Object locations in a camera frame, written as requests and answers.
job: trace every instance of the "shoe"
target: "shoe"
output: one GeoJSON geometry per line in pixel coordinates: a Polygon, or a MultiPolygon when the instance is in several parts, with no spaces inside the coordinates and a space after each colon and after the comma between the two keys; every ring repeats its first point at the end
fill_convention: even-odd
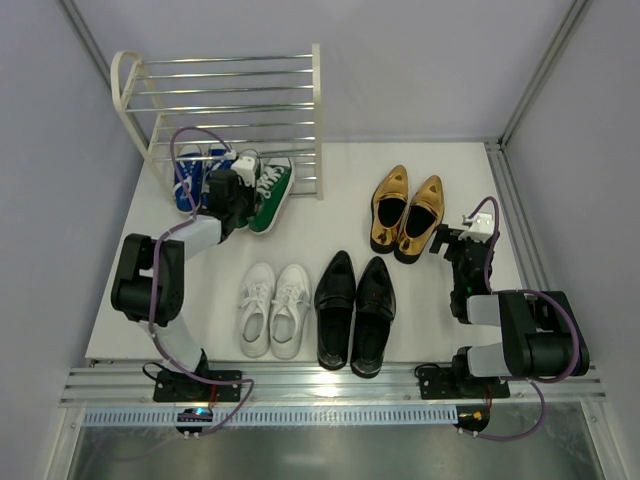
{"type": "Polygon", "coordinates": [[[310,301],[307,272],[300,265],[289,265],[278,279],[269,316],[271,351],[279,359],[291,360],[300,351],[310,301]]]}
{"type": "Polygon", "coordinates": [[[211,172],[216,170],[228,170],[233,165],[231,155],[233,152],[227,152],[226,148],[210,148],[209,157],[214,157],[214,160],[205,162],[204,173],[202,175],[202,193],[200,195],[203,208],[207,209],[209,206],[209,176],[211,172]]]}
{"type": "Polygon", "coordinates": [[[262,205],[255,217],[249,219],[253,233],[267,233],[275,225],[295,180],[293,162],[288,158],[272,158],[258,179],[257,190],[262,205]]]}
{"type": "Polygon", "coordinates": [[[409,201],[409,177],[403,165],[397,165],[378,185],[371,199],[371,248],[376,253],[391,253],[396,245],[402,216],[409,201]]]}
{"type": "Polygon", "coordinates": [[[384,261],[373,257],[356,293],[356,327],[351,370],[362,378],[380,372],[391,324],[396,316],[396,296],[384,261]]]}
{"type": "Polygon", "coordinates": [[[442,180],[430,176],[414,195],[394,254],[402,263],[415,263],[444,217],[442,180]]]}
{"type": "Polygon", "coordinates": [[[314,300],[318,317],[318,363],[327,370],[339,370],[347,363],[355,296],[351,258],[341,250],[322,275],[314,300]]]}
{"type": "Polygon", "coordinates": [[[269,307],[276,275],[266,263],[257,263],[242,280],[238,299],[240,348],[247,357],[258,358],[269,350],[269,307]]]}
{"type": "MultiPolygon", "coordinates": [[[[186,145],[180,150],[177,158],[177,166],[184,182],[187,184],[196,208],[200,207],[200,190],[202,187],[202,169],[203,165],[200,160],[184,160],[189,157],[201,157],[202,152],[197,145],[186,145]]],[[[182,188],[182,183],[178,178],[178,174],[173,174],[173,195],[176,199],[176,207],[183,213],[191,213],[193,208],[189,202],[189,194],[182,188]]]]}

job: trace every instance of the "gray wall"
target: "gray wall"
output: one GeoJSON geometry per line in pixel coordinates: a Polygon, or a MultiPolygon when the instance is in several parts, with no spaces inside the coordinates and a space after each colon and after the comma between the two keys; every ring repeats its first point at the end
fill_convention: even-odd
{"type": "Polygon", "coordinates": [[[594,2],[509,149],[556,283],[570,294],[636,461],[639,45],[640,4],[594,2]]]}
{"type": "Polygon", "coordinates": [[[42,473],[55,406],[84,352],[140,160],[55,2],[5,7],[0,465],[3,478],[22,480],[42,473]]]}
{"type": "Polygon", "coordinates": [[[332,140],[497,136],[571,0],[76,0],[107,59],[322,46],[332,140]]]}

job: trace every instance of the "white table surface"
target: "white table surface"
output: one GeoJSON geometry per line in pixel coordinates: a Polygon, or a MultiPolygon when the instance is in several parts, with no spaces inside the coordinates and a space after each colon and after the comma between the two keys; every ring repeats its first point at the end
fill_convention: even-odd
{"type": "MultiPolygon", "coordinates": [[[[444,222],[460,228],[461,216],[471,213],[487,195],[496,196],[493,177],[481,143],[376,143],[324,145],[325,199],[291,198],[274,229],[256,236],[236,231],[223,244],[202,252],[185,267],[186,322],[209,359],[248,361],[239,346],[237,291],[247,270],[268,261],[276,275],[290,263],[302,264],[315,288],[327,263],[344,249],[359,278],[375,254],[369,247],[370,201],[380,180],[396,164],[409,172],[411,194],[430,175],[444,185],[444,222]]],[[[183,221],[163,195],[148,168],[140,174],[122,232],[159,236],[183,221]]],[[[494,289],[520,287],[509,232],[504,224],[493,262],[494,289]]],[[[383,255],[396,292],[397,313],[385,352],[396,362],[450,361],[459,347],[500,341],[496,327],[461,325],[451,316],[451,264],[442,256],[423,253],[413,265],[393,254],[383,255]]],[[[96,359],[159,358],[146,333],[111,307],[110,292],[120,254],[114,259],[86,356],[96,359]]],[[[293,361],[316,360],[316,317],[306,319],[303,344],[293,361]]],[[[267,353],[257,361],[276,361],[267,353]]]]}

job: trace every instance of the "black loafer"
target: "black loafer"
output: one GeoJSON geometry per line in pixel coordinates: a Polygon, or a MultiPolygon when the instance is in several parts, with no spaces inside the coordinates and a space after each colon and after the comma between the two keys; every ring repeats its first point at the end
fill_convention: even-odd
{"type": "Polygon", "coordinates": [[[351,370],[362,378],[380,372],[391,324],[396,316],[396,296],[387,266],[380,257],[367,265],[356,293],[356,328],[351,370]]]}
{"type": "Polygon", "coordinates": [[[314,298],[318,317],[318,363],[327,370],[338,370],[347,363],[355,294],[351,258],[340,250],[322,275],[314,298]]]}

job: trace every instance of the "green sneaker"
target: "green sneaker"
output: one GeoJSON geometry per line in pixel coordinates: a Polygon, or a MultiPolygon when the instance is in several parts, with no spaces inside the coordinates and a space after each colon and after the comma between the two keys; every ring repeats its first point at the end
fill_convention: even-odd
{"type": "Polygon", "coordinates": [[[289,196],[295,176],[293,162],[290,159],[272,158],[267,162],[256,187],[262,205],[256,216],[249,219],[252,232],[263,234],[273,228],[278,213],[289,196]]]}

